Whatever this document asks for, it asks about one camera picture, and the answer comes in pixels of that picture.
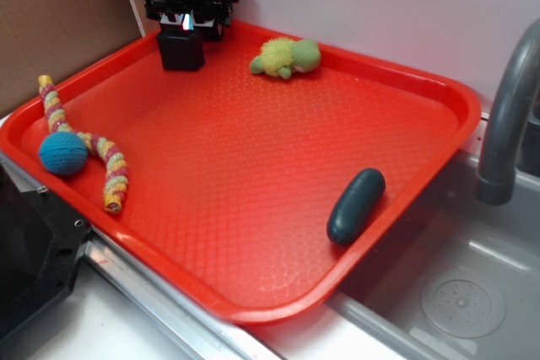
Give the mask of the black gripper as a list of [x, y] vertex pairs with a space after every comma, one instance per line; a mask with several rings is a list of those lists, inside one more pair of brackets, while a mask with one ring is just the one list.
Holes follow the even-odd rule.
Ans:
[[183, 30], [183, 14], [195, 19], [193, 27], [206, 41], [221, 41], [230, 26], [233, 5], [239, 0], [144, 0], [146, 17], [162, 30]]

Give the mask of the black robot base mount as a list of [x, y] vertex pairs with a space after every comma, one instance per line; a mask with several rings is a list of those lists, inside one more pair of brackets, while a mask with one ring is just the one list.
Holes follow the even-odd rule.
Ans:
[[1, 342], [68, 297], [90, 225], [47, 189], [21, 191], [1, 169]]

